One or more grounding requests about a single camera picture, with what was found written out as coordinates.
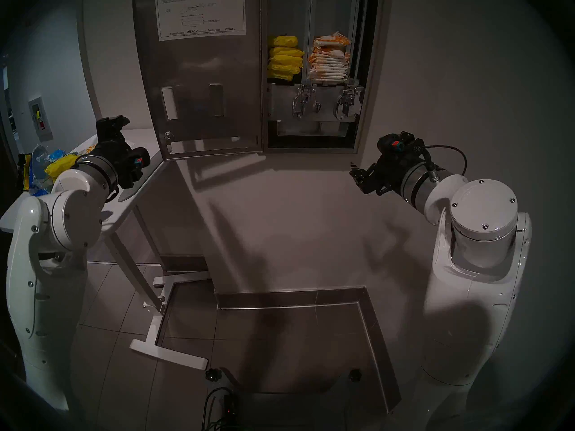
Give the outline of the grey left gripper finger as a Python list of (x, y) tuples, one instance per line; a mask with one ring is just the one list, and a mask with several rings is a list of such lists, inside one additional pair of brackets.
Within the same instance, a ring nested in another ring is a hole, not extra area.
[(97, 120), (96, 130), (98, 141), (125, 141), (122, 129), (129, 123), (130, 120), (125, 116), (106, 117)]

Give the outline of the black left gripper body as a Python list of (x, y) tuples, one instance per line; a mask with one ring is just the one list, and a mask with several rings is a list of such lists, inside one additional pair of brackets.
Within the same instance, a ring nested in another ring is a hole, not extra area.
[(132, 149), (125, 141), (99, 141), (95, 147), (96, 156), (109, 161), (117, 174), (117, 184), (130, 189), (143, 175), (145, 148)]

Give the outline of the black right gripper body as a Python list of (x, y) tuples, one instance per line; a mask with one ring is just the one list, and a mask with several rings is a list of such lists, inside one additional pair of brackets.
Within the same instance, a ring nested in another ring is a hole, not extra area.
[(404, 176), (415, 165), (415, 156), (382, 155), (376, 162), (376, 194), (381, 196), (390, 191), (399, 194)]

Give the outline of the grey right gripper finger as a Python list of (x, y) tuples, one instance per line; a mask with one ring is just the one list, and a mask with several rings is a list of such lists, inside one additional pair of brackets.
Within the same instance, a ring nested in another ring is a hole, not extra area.
[(368, 169), (359, 168), (354, 162), (350, 162), (349, 165), (349, 175), (362, 193), (370, 194), (377, 190), (377, 178), (373, 177), (377, 167), (376, 163), (373, 163)]

